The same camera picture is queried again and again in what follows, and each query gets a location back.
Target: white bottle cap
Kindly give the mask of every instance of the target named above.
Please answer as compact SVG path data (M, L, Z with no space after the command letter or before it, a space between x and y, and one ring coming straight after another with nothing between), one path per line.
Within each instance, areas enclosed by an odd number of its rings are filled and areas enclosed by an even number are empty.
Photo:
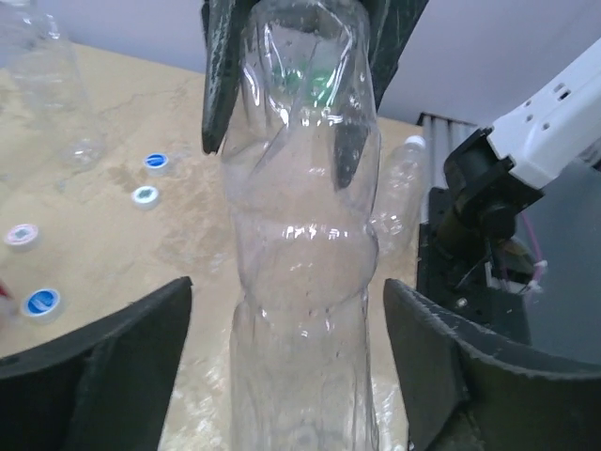
M425 139L419 134L414 134L405 140L405 145L425 148Z
M169 170L169 157L164 153L151 153L144 158L144 168L150 176L164 176Z
M26 252L39 242L39 230L33 224L14 226L4 237L4 243L15 252Z
M21 305L21 314L37 324L48 324L65 310L58 291L43 288L30 294Z
M131 200L138 209L152 210L159 204L159 190L154 186L141 186L131 193Z

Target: plastic bottle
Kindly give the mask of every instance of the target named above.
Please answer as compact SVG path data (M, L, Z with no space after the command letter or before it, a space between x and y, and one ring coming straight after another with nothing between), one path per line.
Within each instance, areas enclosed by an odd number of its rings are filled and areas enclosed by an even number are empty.
M368 18L350 0L263 0L242 36L222 154L243 299L233 451L376 451L367 285L380 136Z
M372 224L380 258L404 252L417 227L425 190L425 141L410 136L382 165Z
M104 153L104 137L73 49L54 17L29 0L0 0L0 48L50 146L76 170L94 167Z

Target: black mechanical part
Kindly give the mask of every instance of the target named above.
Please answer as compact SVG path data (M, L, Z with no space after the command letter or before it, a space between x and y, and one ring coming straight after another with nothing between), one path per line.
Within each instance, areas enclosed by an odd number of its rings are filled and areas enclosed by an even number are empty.
M437 243L471 264L482 258L484 239L511 239L517 214L543 196L510 173L514 162L497 157L488 142L491 132L476 130L444 162L453 205L437 228Z
M239 89L240 36L255 0L205 0L201 9L207 45L202 142L217 153Z
M516 343L397 280L386 281L384 311L408 449L601 449L601 366Z
M536 271L531 250L519 241L509 240L492 249L493 258L504 268L504 271L493 271L497 279L506 277L512 282L527 286Z
M450 255L439 246L439 231L445 231L440 225L448 221L452 200L447 190L430 191L429 223L420 227L417 290L465 319L518 343L529 344L530 331L522 296L487 284L485 264L499 255L498 246L491 246L497 256L490 255L486 241L475 232L464 240L470 244L469 253L460 254L453 248L455 255ZM501 279L498 273L493 275Z

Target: beige table surface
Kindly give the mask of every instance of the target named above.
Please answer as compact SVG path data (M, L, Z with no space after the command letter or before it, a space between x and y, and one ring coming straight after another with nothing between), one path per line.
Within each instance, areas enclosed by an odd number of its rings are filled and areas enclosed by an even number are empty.
M219 158L203 155L200 146L204 76L87 47L77 52L109 153L96 169L75 176L54 161L0 71L0 231L34 223L42 236L40 247L26 254L0 247L0 278L19 300L52 287L67 303L50 325L5 320L0 356L56 338L189 275L193 318L161 450L226 450L227 341L239 282ZM387 119L379 126L384 154L421 132ZM148 182L142 160L159 151L176 160L175 171L152 180L162 203L137 210L130 194ZM403 450L406 436L381 291L385 277L412 284L415 258L408 253L395 263L380 265L370 286L381 451Z

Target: white wall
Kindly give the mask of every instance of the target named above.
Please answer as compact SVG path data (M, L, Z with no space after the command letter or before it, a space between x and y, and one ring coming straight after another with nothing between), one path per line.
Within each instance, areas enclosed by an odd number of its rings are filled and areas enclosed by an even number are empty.
M207 63L202 0L38 0L75 42L189 70Z
M39 0L77 42L191 70L206 63L201 3ZM486 123L599 38L601 0L430 0L380 113Z
M430 0L380 113L490 122L599 38L600 0Z

